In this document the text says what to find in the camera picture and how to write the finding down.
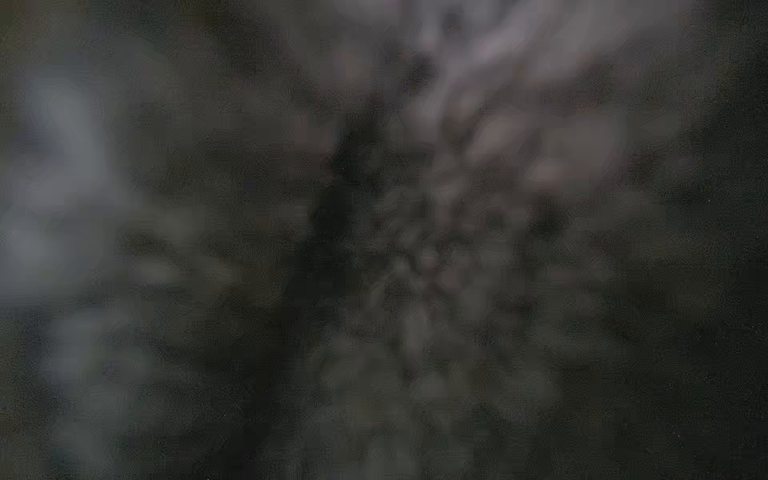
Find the grey towel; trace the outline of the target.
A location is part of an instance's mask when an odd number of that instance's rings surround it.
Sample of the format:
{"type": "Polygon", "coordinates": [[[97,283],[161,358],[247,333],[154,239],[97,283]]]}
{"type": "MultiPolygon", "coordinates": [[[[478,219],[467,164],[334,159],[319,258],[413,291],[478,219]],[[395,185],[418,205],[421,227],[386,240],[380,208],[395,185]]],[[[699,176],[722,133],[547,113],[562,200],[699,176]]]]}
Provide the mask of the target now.
{"type": "Polygon", "coordinates": [[[5,1],[5,479],[763,479],[763,1],[5,1]]]}

